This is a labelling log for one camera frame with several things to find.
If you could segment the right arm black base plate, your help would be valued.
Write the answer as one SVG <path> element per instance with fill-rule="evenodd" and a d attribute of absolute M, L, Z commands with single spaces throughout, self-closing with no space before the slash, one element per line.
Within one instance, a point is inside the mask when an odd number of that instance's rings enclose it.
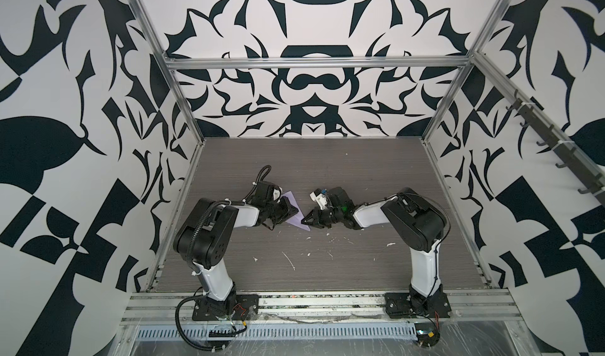
<path fill-rule="evenodd" d="M 414 289 L 407 293 L 389 292 L 384 294 L 384 300 L 385 313 L 392 319 L 450 318 L 452 311 L 448 297 L 441 289 L 430 297 Z"/>

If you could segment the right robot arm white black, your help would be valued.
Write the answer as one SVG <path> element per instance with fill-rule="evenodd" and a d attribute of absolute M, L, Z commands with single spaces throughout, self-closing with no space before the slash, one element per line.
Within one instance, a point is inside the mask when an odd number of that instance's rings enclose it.
<path fill-rule="evenodd" d="M 356 231 L 391 225 L 411 252 L 411 293 L 425 304 L 442 290 L 440 248 L 451 222 L 437 202 L 410 187 L 380 201 L 359 205 L 342 187 L 315 190 L 310 198 L 316 207 L 303 217 L 303 225 L 331 228 L 341 224 Z"/>

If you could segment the lilac square paper sheet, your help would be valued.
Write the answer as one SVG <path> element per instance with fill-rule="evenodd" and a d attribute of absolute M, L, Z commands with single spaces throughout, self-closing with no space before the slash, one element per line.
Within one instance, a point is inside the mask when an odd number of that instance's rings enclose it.
<path fill-rule="evenodd" d="M 285 198 L 288 198 L 292 207 L 294 207 L 295 209 L 298 209 L 297 214 L 295 214 L 293 217 L 290 217 L 288 220 L 286 220 L 286 223 L 289 225 L 293 225 L 304 231 L 311 231 L 311 229 L 308 225 L 304 225 L 302 223 L 305 215 L 304 215 L 302 209 L 300 209 L 293 193 L 291 191 L 288 191 L 288 192 L 283 193 L 283 196 Z"/>

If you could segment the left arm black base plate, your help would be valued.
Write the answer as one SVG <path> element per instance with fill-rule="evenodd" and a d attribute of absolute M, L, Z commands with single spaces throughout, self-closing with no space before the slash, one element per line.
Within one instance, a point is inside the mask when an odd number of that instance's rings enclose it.
<path fill-rule="evenodd" d="M 193 321 L 219 321 L 230 319 L 245 321 L 258 312 L 258 295 L 241 295 L 231 292 L 225 301 L 200 296 L 195 300 Z"/>

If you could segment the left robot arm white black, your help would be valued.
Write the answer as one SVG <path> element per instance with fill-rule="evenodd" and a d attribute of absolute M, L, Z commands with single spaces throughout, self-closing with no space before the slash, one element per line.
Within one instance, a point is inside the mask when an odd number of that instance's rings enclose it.
<path fill-rule="evenodd" d="M 254 227 L 272 230 L 298 213 L 283 190 L 266 181 L 254 183 L 251 192 L 238 201 L 201 198 L 175 235 L 173 250 L 199 279 L 209 299 L 226 302 L 235 291 L 224 262 L 233 231 Z"/>

